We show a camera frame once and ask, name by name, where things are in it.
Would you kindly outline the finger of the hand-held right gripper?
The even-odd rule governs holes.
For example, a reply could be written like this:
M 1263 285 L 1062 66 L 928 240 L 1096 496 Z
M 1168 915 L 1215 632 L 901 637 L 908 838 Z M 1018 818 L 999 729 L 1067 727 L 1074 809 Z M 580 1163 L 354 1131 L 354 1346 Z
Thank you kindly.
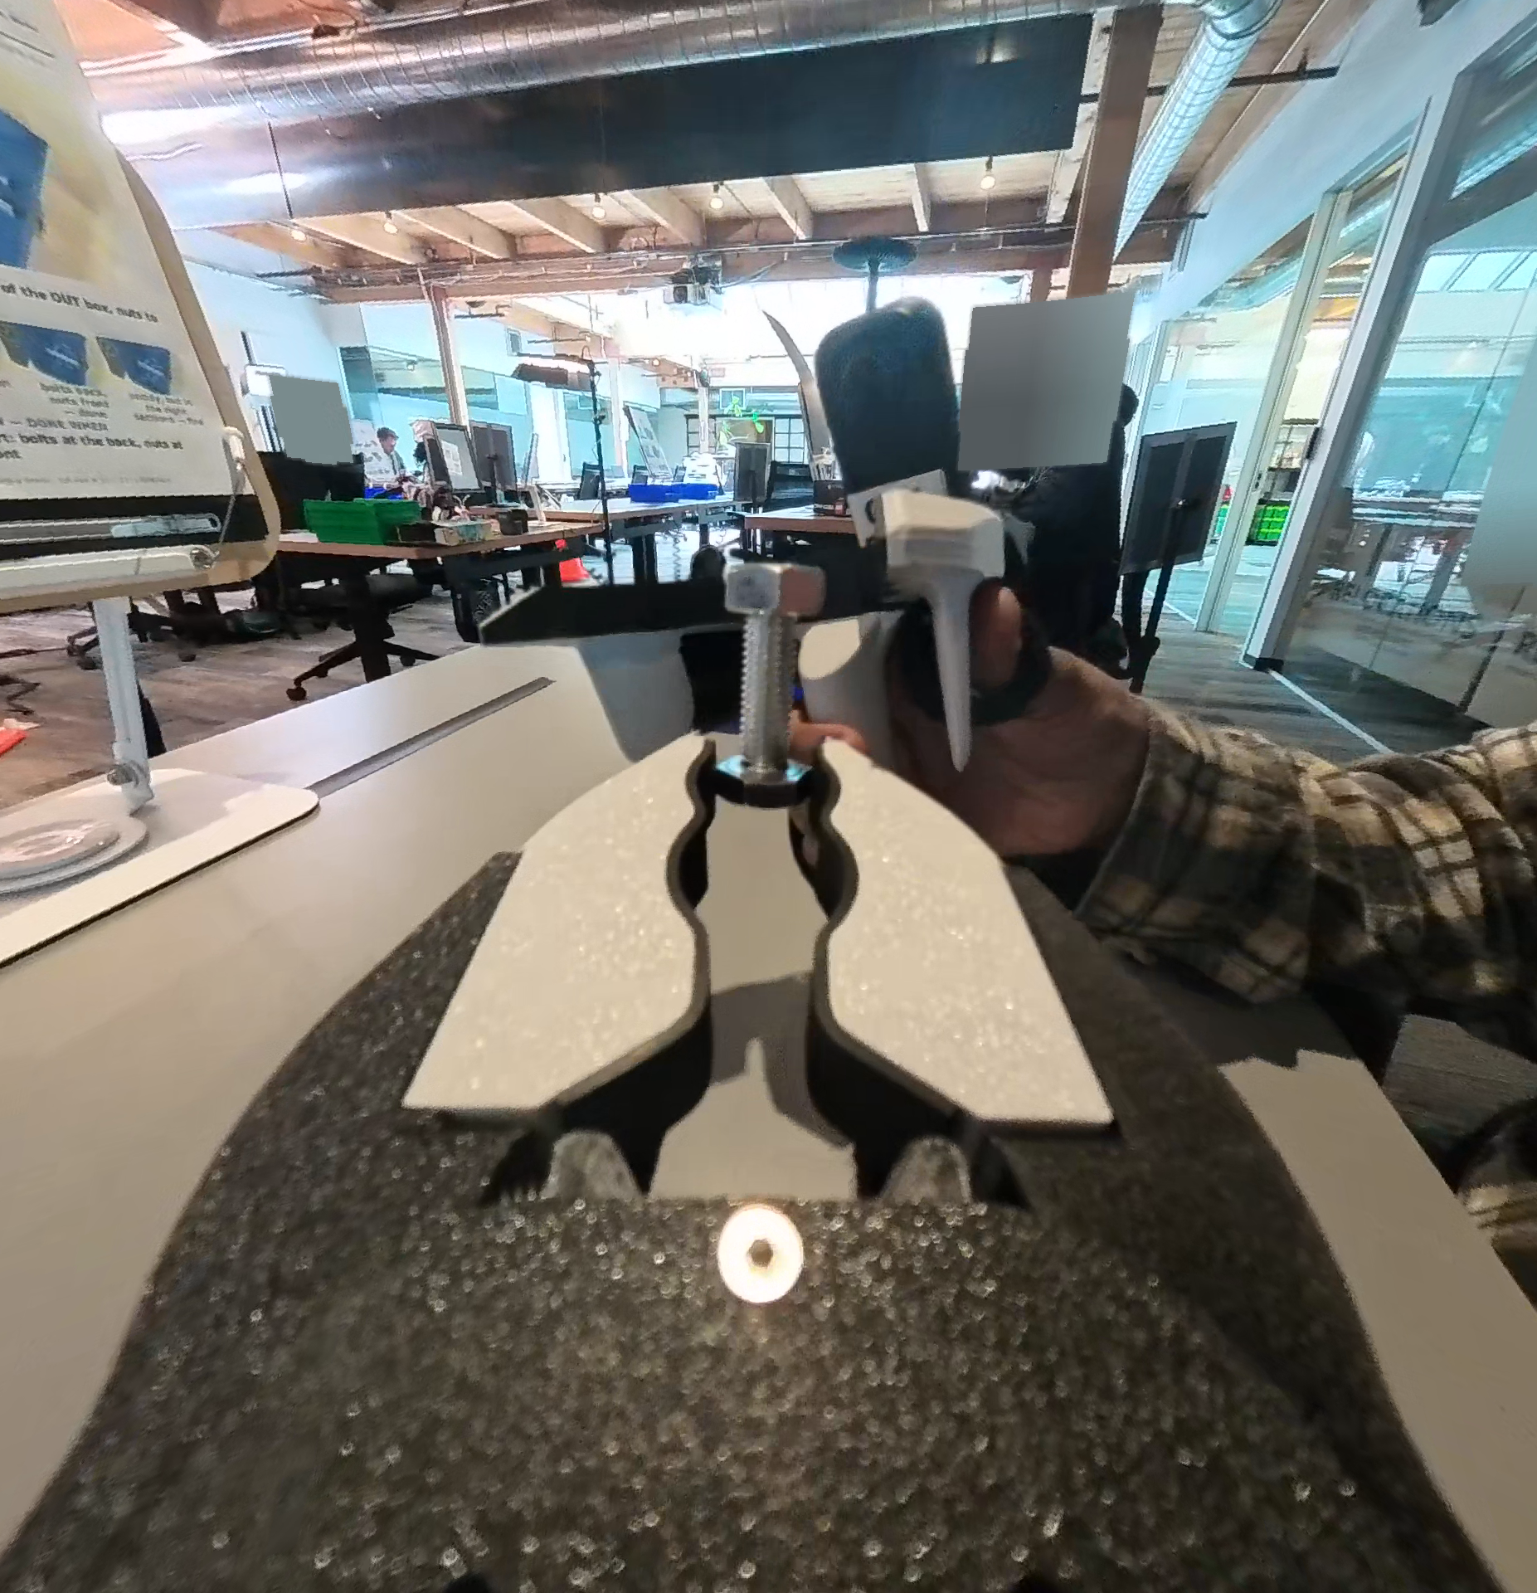
M 804 630 L 798 679 L 811 723 L 891 727 L 888 661 L 901 617 L 864 613 Z
M 694 730 L 696 696 L 681 633 L 615 633 L 586 643 L 586 670 L 624 754 L 652 754 Z

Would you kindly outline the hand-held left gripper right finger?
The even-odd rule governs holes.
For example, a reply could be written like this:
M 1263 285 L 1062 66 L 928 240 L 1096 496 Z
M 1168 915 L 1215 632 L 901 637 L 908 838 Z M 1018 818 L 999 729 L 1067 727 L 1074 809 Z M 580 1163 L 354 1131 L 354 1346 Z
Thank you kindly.
M 818 968 L 835 1036 L 992 1131 L 1096 1133 L 1115 1111 L 1018 906 L 961 818 L 844 743 L 820 747 L 840 866 Z

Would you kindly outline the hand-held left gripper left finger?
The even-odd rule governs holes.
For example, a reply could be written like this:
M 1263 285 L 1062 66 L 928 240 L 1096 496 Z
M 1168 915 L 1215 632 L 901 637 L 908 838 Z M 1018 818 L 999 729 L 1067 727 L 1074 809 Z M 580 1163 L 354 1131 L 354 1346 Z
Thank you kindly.
M 716 743 L 683 736 L 529 838 L 401 1104 L 526 1124 L 688 1036 L 710 954 L 683 862 Z

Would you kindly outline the slim silver hex bolt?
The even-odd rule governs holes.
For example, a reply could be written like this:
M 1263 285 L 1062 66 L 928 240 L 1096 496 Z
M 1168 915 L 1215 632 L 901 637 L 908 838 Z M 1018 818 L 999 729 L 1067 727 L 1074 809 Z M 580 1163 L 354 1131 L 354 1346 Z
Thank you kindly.
M 824 602 L 818 567 L 754 560 L 727 569 L 723 604 L 743 626 L 741 762 L 756 780 L 789 769 L 798 624 L 818 619 Z

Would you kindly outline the silver hex nut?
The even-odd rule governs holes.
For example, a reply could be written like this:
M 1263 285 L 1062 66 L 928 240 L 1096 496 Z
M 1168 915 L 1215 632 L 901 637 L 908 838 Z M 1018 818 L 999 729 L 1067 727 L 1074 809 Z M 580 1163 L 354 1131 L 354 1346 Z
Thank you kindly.
M 789 809 L 805 802 L 811 765 L 789 760 L 784 767 L 751 762 L 743 752 L 716 758 L 701 778 L 718 802 L 754 809 Z

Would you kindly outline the person's right hand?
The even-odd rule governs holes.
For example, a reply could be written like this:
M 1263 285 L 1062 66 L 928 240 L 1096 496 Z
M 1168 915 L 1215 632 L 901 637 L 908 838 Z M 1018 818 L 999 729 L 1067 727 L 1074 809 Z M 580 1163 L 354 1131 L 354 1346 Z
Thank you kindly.
M 1120 681 L 1054 648 L 1009 588 L 987 584 L 972 604 L 972 679 L 1010 686 L 1027 661 L 1043 666 L 1042 690 L 1021 714 L 972 730 L 956 767 L 945 723 L 912 692 L 906 628 L 884 655 L 891 738 L 888 765 L 963 820 L 1005 860 L 1100 855 L 1135 805 L 1151 740 L 1146 703 Z

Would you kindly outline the light wood office desk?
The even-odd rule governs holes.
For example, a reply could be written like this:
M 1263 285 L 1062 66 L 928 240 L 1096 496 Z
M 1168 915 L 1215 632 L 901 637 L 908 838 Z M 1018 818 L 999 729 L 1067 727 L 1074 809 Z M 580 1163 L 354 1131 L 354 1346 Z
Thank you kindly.
M 535 531 L 551 531 L 557 538 L 580 536 L 601 545 L 610 578 L 613 578 L 613 545 L 626 544 L 632 551 L 634 584 L 659 584 L 659 555 L 655 542 L 663 533 L 679 533 L 694 523 L 699 544 L 709 544 L 709 533 L 727 525 L 745 505 L 729 498 L 681 498 L 668 503 L 646 503 L 628 496 L 608 503 L 575 503 L 537 507 L 526 513 Z

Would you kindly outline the black office chair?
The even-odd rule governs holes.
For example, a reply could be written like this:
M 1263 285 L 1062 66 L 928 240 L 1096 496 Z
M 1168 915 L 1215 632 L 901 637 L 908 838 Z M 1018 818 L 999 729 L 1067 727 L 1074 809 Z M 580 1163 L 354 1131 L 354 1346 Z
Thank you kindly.
M 324 681 L 335 668 L 357 663 L 366 683 L 383 681 L 394 670 L 434 663 L 436 653 L 408 646 L 396 637 L 394 615 L 412 608 L 423 595 L 412 575 L 390 573 L 385 556 L 343 556 L 332 551 L 279 555 L 280 589 L 290 606 L 317 619 L 330 619 L 352 633 L 352 643 L 321 653 L 288 686 L 293 703 L 308 697 L 313 681 Z

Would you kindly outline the black ceiling panel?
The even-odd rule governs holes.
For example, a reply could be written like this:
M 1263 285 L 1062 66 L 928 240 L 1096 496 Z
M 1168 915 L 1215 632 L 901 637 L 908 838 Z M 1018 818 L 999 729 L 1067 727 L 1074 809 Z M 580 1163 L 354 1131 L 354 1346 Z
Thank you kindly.
M 300 212 L 537 201 L 1067 148 L 1087 14 L 763 53 L 269 130 Z

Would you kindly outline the wooden pillar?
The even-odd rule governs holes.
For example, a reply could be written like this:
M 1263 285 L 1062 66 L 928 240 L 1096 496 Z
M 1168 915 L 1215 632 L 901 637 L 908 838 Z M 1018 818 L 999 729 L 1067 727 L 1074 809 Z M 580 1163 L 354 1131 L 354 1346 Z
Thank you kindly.
M 1069 300 L 1109 289 L 1162 22 L 1162 3 L 1122 7 L 1111 22 L 1069 254 Z

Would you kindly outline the light stand tripod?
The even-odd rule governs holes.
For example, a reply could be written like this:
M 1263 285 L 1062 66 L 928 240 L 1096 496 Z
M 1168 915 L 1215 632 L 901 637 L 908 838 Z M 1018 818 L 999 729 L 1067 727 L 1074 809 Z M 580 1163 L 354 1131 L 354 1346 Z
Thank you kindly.
M 542 388 L 558 388 L 588 395 L 591 406 L 591 430 L 597 461 L 597 502 L 599 502 L 599 533 L 602 542 L 602 556 L 608 582 L 615 577 L 613 551 L 613 511 L 608 492 L 608 459 L 601 434 L 602 406 L 599 395 L 597 361 L 588 353 L 580 355 L 553 355 L 520 361 L 516 379 Z

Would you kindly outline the brown office desk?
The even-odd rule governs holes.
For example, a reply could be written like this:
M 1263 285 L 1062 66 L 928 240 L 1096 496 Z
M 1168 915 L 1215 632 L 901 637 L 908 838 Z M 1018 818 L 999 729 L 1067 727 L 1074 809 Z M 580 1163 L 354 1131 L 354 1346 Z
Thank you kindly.
M 493 591 L 493 584 L 504 577 L 527 569 L 540 569 L 548 586 L 560 586 L 557 567 L 566 558 L 588 553 L 590 542 L 582 536 L 558 538 L 551 531 L 502 531 L 496 542 L 474 547 L 359 547 L 328 545 L 311 533 L 282 533 L 273 567 L 280 575 L 279 555 L 282 551 L 326 553 L 343 556 L 390 558 L 394 564 L 440 566 L 451 588 L 454 626 L 460 637 L 476 644 L 480 624 L 489 615 L 480 604 L 480 593 Z

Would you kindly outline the wooden display board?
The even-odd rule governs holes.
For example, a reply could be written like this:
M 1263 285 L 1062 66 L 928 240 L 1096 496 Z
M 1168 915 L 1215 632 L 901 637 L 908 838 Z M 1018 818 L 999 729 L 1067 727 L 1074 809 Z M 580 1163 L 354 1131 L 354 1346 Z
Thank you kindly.
M 204 498 L 0 502 L 0 613 L 235 584 L 262 571 L 279 547 L 277 500 L 182 251 L 156 198 L 119 159 L 220 404 L 231 487 Z

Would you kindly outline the person's plaid shirt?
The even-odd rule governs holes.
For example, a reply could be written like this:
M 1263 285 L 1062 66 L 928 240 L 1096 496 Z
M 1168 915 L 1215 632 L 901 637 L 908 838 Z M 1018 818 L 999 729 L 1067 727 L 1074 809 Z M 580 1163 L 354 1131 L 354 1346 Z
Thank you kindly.
M 1457 1192 L 1537 1311 L 1537 1098 L 1508 1108 L 1470 1148 Z

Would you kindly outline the spiral metal duct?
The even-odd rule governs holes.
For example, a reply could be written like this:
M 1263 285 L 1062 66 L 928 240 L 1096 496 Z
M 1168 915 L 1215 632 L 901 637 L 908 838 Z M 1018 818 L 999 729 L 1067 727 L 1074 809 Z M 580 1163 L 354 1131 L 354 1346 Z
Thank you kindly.
M 824 47 L 1087 18 L 1082 2 L 416 3 L 330 35 L 279 31 L 85 69 L 103 113 L 288 122 Z
M 1195 2 L 1199 31 L 1139 139 L 1117 227 L 1117 254 L 1131 242 L 1204 119 L 1256 47 L 1279 2 Z

